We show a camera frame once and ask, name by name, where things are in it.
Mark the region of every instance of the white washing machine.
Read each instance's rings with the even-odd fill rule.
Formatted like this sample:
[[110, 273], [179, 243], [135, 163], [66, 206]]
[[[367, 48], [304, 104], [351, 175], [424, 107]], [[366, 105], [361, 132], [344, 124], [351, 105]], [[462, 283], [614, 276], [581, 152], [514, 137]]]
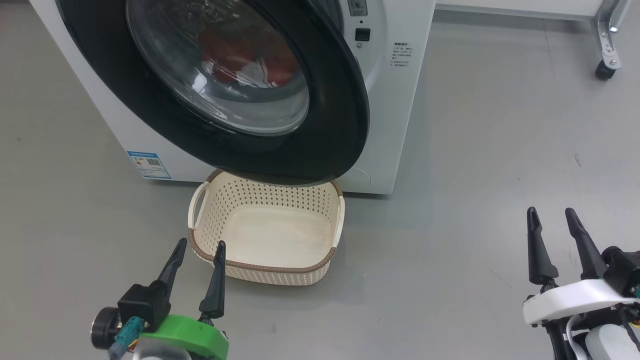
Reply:
[[143, 177], [392, 192], [435, 0], [31, 3]]

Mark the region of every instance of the laundry basket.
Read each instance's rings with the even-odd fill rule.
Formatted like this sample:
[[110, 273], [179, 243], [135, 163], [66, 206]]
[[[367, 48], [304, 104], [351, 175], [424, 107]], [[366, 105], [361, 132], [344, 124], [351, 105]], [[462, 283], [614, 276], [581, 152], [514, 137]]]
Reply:
[[343, 221], [344, 198], [335, 181], [287, 188], [217, 170], [191, 199], [189, 242], [213, 264], [224, 240], [228, 276], [311, 285], [326, 274]]

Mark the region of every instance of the washing machine door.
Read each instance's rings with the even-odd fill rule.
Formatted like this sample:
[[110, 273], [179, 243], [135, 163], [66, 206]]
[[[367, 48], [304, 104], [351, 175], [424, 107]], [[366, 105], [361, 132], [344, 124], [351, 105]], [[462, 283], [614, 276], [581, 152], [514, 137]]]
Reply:
[[338, 0], [57, 2], [103, 82], [194, 157], [306, 186], [360, 156], [369, 105]]

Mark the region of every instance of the floor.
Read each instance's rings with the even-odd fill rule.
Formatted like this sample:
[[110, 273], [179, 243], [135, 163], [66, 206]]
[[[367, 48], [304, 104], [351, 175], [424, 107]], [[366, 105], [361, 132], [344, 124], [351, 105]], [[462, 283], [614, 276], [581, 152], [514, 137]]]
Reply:
[[[567, 206], [600, 250], [638, 250], [639, 16], [603, 82], [585, 24], [438, 12], [394, 194], [347, 199], [321, 282], [229, 279], [229, 359], [550, 359], [522, 319], [525, 211], [560, 284], [581, 272]], [[0, 49], [0, 348], [105, 359], [93, 317], [157, 276], [195, 184], [140, 177], [28, 4], [0, 4]], [[173, 313], [197, 316], [210, 276], [189, 252]]]

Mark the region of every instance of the basket rim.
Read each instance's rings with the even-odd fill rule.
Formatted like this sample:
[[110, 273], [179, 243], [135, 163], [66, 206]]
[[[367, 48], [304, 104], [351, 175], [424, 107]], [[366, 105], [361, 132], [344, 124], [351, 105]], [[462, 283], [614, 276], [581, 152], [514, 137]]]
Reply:
[[[206, 181], [208, 183], [211, 183], [211, 182], [213, 182], [213, 180], [218, 175], [220, 175], [222, 173], [224, 173], [224, 171], [222, 171], [220, 169], [216, 169], [213, 173], [211, 173], [211, 175], [207, 178]], [[337, 192], [338, 196], [342, 197], [343, 196], [342, 189], [340, 189], [340, 186], [338, 185], [338, 182], [336, 182], [335, 180], [332, 180], [332, 181], [330, 181], [330, 183], [335, 188], [335, 191]], [[207, 254], [206, 252], [204, 252], [200, 248], [200, 246], [198, 246], [198, 244], [196, 243], [196, 239], [195, 239], [195, 233], [194, 233], [194, 230], [192, 228], [188, 229], [187, 239], [189, 239], [189, 244], [191, 245], [191, 248], [193, 249], [193, 251], [195, 251], [195, 253], [198, 256], [200, 256], [201, 258], [205, 259], [206, 261], [210, 261], [210, 262], [214, 261], [215, 256]], [[312, 265], [312, 266], [308, 266], [306, 268], [282, 268], [282, 267], [277, 267], [277, 266], [253, 265], [253, 264], [247, 264], [247, 263], [240, 263], [238, 261], [233, 261], [233, 260], [226, 260], [225, 264], [227, 266], [234, 266], [236, 268], [242, 268], [242, 269], [247, 269], [247, 270], [256, 270], [256, 271], [262, 271], [262, 272], [279, 272], [279, 273], [285, 273], [285, 274], [305, 274], [305, 273], [309, 273], [309, 272], [314, 272], [316, 270], [319, 270], [323, 266], [325, 266], [329, 261], [331, 261], [331, 258], [333, 257], [334, 254], [335, 254], [335, 246], [331, 247], [329, 249], [329, 253], [324, 257], [324, 259], [320, 260], [319, 263], [317, 263], [315, 265]]]

